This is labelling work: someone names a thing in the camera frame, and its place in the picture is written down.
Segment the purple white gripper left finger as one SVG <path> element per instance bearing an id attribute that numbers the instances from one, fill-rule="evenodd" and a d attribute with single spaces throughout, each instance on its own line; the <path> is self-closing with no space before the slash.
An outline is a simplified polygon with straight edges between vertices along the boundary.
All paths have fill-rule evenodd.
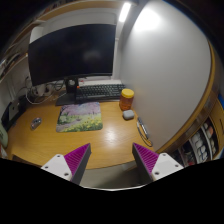
<path id="1" fill-rule="evenodd" d="M 91 155 L 91 145 L 85 144 L 66 155 L 56 154 L 42 169 L 79 185 Z"/>

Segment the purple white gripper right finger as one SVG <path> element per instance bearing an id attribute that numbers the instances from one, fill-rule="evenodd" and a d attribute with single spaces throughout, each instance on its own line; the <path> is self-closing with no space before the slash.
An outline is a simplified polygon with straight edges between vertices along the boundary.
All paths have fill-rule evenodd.
<path id="1" fill-rule="evenodd" d="M 183 166 L 167 153 L 158 154 L 137 143 L 132 145 L 132 154 L 143 184 L 149 184 L 183 169 Z"/>

